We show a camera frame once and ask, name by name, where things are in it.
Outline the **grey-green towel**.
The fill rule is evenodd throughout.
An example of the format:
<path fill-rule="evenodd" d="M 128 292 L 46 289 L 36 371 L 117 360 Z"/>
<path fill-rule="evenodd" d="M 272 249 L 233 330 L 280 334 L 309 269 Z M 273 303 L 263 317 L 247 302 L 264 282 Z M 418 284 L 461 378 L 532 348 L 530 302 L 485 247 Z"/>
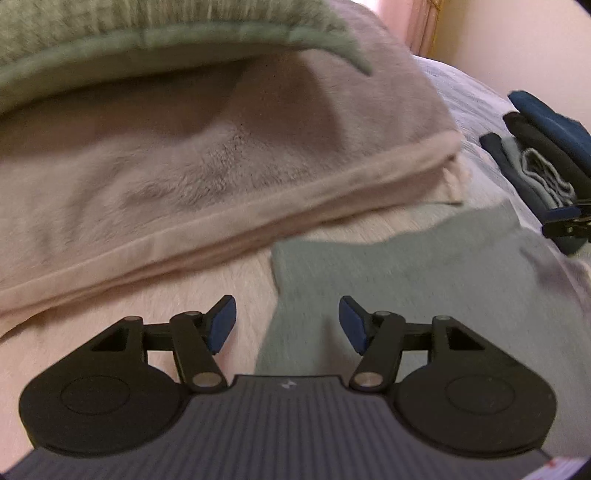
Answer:
<path fill-rule="evenodd" d="M 338 319 L 346 295 L 413 323 L 449 315 L 552 386 L 548 452 L 589 453 L 590 269 L 523 227 L 511 204 L 376 244 L 280 242 L 271 265 L 279 303 L 257 374 L 351 377 L 359 358 Z"/>

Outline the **green checked pillow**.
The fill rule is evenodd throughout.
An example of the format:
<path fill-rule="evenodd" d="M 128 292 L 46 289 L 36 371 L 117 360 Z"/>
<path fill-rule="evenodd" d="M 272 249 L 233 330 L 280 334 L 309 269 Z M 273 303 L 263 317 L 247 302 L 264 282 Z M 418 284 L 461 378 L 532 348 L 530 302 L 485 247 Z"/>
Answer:
<path fill-rule="evenodd" d="M 4 1 L 1 111 L 93 84 L 310 49 L 372 72 L 332 1 Z"/>

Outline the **black folded garment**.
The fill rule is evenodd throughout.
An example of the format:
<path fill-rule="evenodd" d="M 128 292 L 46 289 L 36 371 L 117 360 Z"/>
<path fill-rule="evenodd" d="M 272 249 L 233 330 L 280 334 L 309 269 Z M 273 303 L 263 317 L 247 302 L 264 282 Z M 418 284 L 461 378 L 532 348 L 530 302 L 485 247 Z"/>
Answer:
<path fill-rule="evenodd" d="M 505 114 L 503 120 L 514 137 L 526 147 L 535 149 L 556 168 L 573 186 L 579 200 L 590 199 L 590 178 L 558 145 L 518 112 Z"/>

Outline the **navy folded garment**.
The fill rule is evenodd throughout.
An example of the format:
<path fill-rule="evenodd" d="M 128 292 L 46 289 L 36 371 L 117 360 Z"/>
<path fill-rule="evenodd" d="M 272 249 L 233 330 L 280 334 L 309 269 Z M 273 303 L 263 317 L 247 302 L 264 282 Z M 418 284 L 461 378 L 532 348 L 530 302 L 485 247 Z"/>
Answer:
<path fill-rule="evenodd" d="M 590 176 L 589 131 L 578 121 L 563 116 L 546 103 L 524 90 L 513 91 L 508 96 L 514 107 L 548 139 Z"/>

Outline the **dark navy bottom garment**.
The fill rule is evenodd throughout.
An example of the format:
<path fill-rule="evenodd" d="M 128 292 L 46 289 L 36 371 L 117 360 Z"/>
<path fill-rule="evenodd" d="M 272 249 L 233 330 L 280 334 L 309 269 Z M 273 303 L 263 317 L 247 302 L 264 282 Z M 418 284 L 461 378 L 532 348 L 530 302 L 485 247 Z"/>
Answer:
<path fill-rule="evenodd" d="M 479 138 L 481 147 L 487 151 L 503 176 L 511 183 L 519 197 L 535 215 L 540 223 L 543 223 L 548 212 L 556 208 L 556 202 L 544 190 L 536 180 L 525 175 L 518 161 L 511 160 L 504 150 L 502 138 L 496 133 L 488 133 Z"/>

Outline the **pink curtain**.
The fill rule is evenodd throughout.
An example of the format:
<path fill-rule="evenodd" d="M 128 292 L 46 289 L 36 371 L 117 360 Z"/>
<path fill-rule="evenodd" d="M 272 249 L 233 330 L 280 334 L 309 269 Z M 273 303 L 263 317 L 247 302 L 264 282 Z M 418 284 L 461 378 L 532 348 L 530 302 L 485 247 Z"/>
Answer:
<path fill-rule="evenodd" d="M 451 58 L 462 33 L 462 2 L 383 0 L 377 15 L 418 56 Z"/>

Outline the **folded pink-beige blanket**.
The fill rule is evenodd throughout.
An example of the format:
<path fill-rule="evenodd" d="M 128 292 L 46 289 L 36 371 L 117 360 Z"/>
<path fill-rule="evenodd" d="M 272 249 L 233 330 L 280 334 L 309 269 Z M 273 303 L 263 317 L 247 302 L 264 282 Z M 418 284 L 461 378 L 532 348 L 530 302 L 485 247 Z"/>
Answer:
<path fill-rule="evenodd" d="M 317 49 L 1 111 L 1 328 L 332 219 L 465 196 L 462 137 L 407 46 L 332 1 L 372 72 Z"/>

